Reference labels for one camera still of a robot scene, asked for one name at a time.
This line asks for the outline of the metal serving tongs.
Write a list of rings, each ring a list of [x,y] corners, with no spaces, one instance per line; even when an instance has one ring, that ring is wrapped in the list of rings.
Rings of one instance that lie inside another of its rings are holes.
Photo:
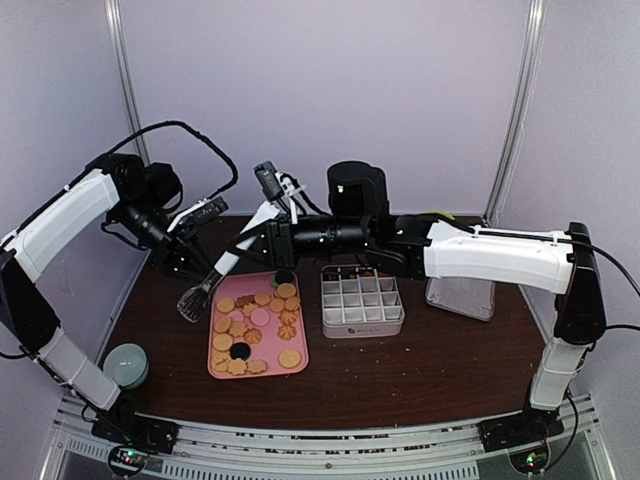
[[[247,236],[247,233],[269,220],[276,219],[280,213],[280,209],[269,201],[264,201],[258,207],[240,231],[241,240],[233,240],[231,246],[225,248],[224,253],[214,264],[209,274],[198,285],[187,290],[179,299],[176,308],[184,319],[196,323],[205,313],[209,312],[217,287],[240,260],[240,256],[233,253],[231,248],[237,247],[241,251],[247,251],[256,238],[255,234]]]

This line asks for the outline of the tan swirl cookie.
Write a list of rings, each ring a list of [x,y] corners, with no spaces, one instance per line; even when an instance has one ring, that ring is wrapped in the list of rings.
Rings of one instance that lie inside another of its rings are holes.
[[[297,330],[294,325],[281,325],[277,335],[283,341],[291,341],[297,336]]]

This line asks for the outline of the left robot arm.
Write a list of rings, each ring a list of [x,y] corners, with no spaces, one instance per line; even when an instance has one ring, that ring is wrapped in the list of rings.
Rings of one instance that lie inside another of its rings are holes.
[[[138,415],[117,405],[121,388],[84,351],[64,323],[92,316],[113,293],[110,275],[122,252],[101,245],[79,266],[64,254],[85,230],[105,239],[109,226],[127,230],[128,250],[153,254],[171,277],[200,279],[209,261],[197,227],[224,211],[208,196],[181,208],[183,187],[169,164],[145,164],[132,154],[102,155],[1,240],[1,321],[24,357],[44,368],[92,407],[108,411],[106,429],[123,444],[144,433]]]

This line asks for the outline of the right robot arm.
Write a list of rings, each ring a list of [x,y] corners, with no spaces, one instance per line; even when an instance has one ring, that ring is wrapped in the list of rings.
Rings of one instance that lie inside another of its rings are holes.
[[[529,406],[513,419],[519,440],[535,440],[551,424],[587,347],[606,329],[600,275],[585,225],[523,232],[465,225],[443,214],[393,215],[384,171],[347,160],[327,170],[327,215],[296,217],[277,203],[286,190],[273,165],[254,169],[266,200],[227,253],[272,269],[302,257],[357,254],[392,276],[471,279],[529,286],[556,297],[552,338],[529,389]]]

